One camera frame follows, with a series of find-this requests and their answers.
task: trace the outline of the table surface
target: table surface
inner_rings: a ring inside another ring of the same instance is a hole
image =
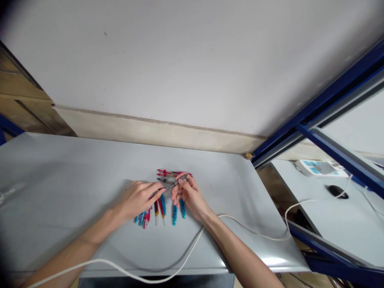
[[[24,133],[0,147],[0,191],[15,192],[0,207],[5,251],[14,272],[30,272],[71,242],[133,180],[156,181],[157,169],[186,170],[217,214],[229,214],[270,237],[286,229],[251,162],[241,155]],[[93,258],[111,260],[137,275],[170,275],[182,264],[201,225],[188,209],[172,225],[167,216],[144,230],[132,221],[120,227]],[[274,272],[309,271],[293,239],[271,241],[223,221]],[[228,272],[226,260],[204,232],[181,274]],[[82,277],[121,276],[102,263]]]
[[[334,199],[325,185],[345,189],[347,178],[307,177],[291,161],[273,160],[272,165],[297,201],[328,199],[300,205],[317,234],[375,266],[384,266],[384,217],[374,212],[364,198],[362,186],[351,181],[346,192],[349,199]],[[366,196],[384,214],[384,200],[370,191]]]

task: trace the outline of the white cable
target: white cable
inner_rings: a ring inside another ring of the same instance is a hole
[[[247,227],[246,225],[242,224],[242,223],[239,222],[237,219],[235,219],[235,218],[233,218],[232,216],[229,216],[229,215],[222,214],[222,215],[218,215],[218,217],[228,217],[228,218],[231,218],[231,219],[233,219],[234,221],[236,221],[238,224],[240,224],[240,226],[242,226],[242,227],[244,227],[245,229],[247,229],[248,231],[250,231],[250,232],[252,232],[252,233],[255,233],[255,234],[257,234],[257,235],[260,235],[260,236],[262,236],[262,237],[264,237],[264,238],[267,238],[267,239],[270,239],[270,240],[273,240],[273,241],[284,241],[284,240],[287,240],[287,239],[289,239],[289,238],[291,237],[291,233],[290,233],[289,228],[288,228],[288,220],[287,220],[287,213],[288,213],[288,211],[289,211],[290,209],[292,209],[293,207],[296,207],[296,206],[298,206],[298,205],[300,205],[300,204],[302,204],[302,203],[317,202],[317,201],[323,201],[323,200],[330,200],[330,199],[339,198],[339,197],[343,196],[343,195],[347,192],[347,190],[348,190],[348,188],[349,188],[349,186],[350,186],[351,178],[352,178],[352,175],[349,177],[348,184],[347,184],[347,187],[346,187],[346,189],[344,190],[344,192],[342,192],[340,195],[338,195],[338,196],[336,196],[336,197],[333,197],[333,198],[327,198],[327,199],[317,199],[317,200],[304,200],[304,201],[301,201],[301,202],[299,202],[299,203],[297,203],[297,204],[294,204],[294,205],[290,206],[290,207],[286,210],[285,215],[284,215],[284,216],[285,216],[285,223],[286,223],[286,230],[284,231],[283,234],[286,234],[286,232],[288,231],[288,235],[287,235],[286,237],[283,237],[283,238],[271,238],[271,237],[265,236],[265,235],[263,235],[263,234],[261,234],[261,233],[259,233],[259,232],[256,232],[256,231],[252,230],[251,228]],[[68,272],[70,272],[70,271],[72,271],[72,270],[75,270],[75,269],[77,269],[77,268],[80,268],[80,267],[85,266],[85,265],[88,265],[88,264],[92,264],[92,263],[100,263],[100,262],[101,262],[101,263],[106,263],[106,264],[112,266],[113,268],[119,270],[120,272],[122,272],[122,273],[123,273],[124,275],[126,275],[126,276],[129,276],[129,277],[131,277],[131,278],[133,278],[133,279],[135,279],[135,280],[138,280],[138,281],[141,281],[141,282],[144,282],[144,283],[147,283],[147,284],[160,284],[160,283],[164,283],[164,282],[167,282],[168,280],[172,279],[174,276],[176,276],[176,275],[182,270],[182,268],[184,268],[185,264],[186,264],[187,261],[188,261],[189,256],[191,256],[192,251],[194,250],[194,248],[195,248],[195,246],[196,246],[196,244],[197,244],[197,242],[198,242],[198,240],[199,240],[201,234],[203,233],[203,231],[204,231],[204,226],[200,229],[199,233],[197,234],[196,240],[194,241],[193,246],[192,246],[191,250],[189,251],[188,256],[185,258],[185,260],[184,260],[183,264],[181,265],[181,267],[180,267],[180,268],[179,268],[173,275],[168,276],[167,278],[164,278],[164,279],[159,279],[159,280],[148,280],[148,279],[144,279],[144,278],[142,278],[142,277],[140,277],[140,276],[136,276],[136,275],[134,275],[134,274],[131,274],[131,273],[127,272],[126,270],[124,270],[123,268],[121,268],[120,266],[118,266],[117,264],[115,264],[115,263],[113,263],[113,262],[111,262],[111,261],[109,261],[109,260],[106,260],[106,259],[94,259],[94,260],[90,260],[90,261],[87,261],[87,262],[80,263],[80,264],[78,264],[78,265],[76,265],[76,266],[73,266],[73,267],[71,267],[71,268],[68,268],[68,269],[66,269],[66,270],[63,270],[63,271],[61,271],[61,272],[58,272],[58,273],[56,273],[56,274],[54,274],[54,275],[52,275],[52,276],[50,276],[50,277],[47,277],[47,278],[45,278],[45,279],[43,279],[43,280],[41,280],[41,281],[39,281],[39,282],[37,282],[37,283],[31,285],[31,286],[28,286],[27,288],[35,288],[35,287],[38,287],[38,286],[40,286],[40,285],[42,285],[42,284],[44,284],[44,283],[46,283],[46,282],[48,282],[48,281],[50,281],[50,280],[56,278],[56,277],[59,277],[59,276],[65,274],[65,273],[68,273]]]
[[[384,214],[382,214],[382,212],[380,212],[379,210],[377,210],[377,209],[372,205],[372,203],[369,201],[368,197],[367,197],[366,194],[365,194],[365,193],[367,192],[367,189],[368,189],[368,186],[365,186],[363,192],[361,192],[360,190],[359,190],[359,191],[360,191],[361,194],[363,194],[364,198],[367,200],[367,202],[369,203],[369,205],[371,206],[371,208],[373,209],[373,211],[374,211],[376,214],[380,214],[381,216],[384,216]]]

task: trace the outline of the computer mouse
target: computer mouse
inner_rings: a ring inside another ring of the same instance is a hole
[[[342,188],[340,188],[339,186],[336,186],[336,185],[327,186],[327,189],[335,197],[339,196],[344,191],[344,190],[342,190]],[[339,199],[348,199],[348,198],[349,198],[349,196],[346,193],[344,193],[341,197],[339,197]]]

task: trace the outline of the black wire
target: black wire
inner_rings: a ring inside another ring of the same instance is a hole
[[[303,280],[300,280],[299,278],[297,278],[296,276],[294,276],[294,278],[296,278],[297,280],[299,280],[300,282],[302,282],[303,284],[305,284],[306,286],[310,287],[310,288],[313,288],[312,286],[310,286],[309,284],[307,284],[306,282],[304,282]]]

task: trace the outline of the forearm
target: forearm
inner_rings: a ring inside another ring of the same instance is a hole
[[[264,262],[213,211],[205,215],[202,222],[220,246],[233,272],[244,288],[283,287]]]
[[[28,287],[62,270],[90,260],[104,240],[120,225],[116,221],[115,213],[113,210],[108,210],[86,232],[28,278],[23,287]],[[70,287],[83,269],[84,267],[81,267],[68,272],[46,282],[40,287]]]

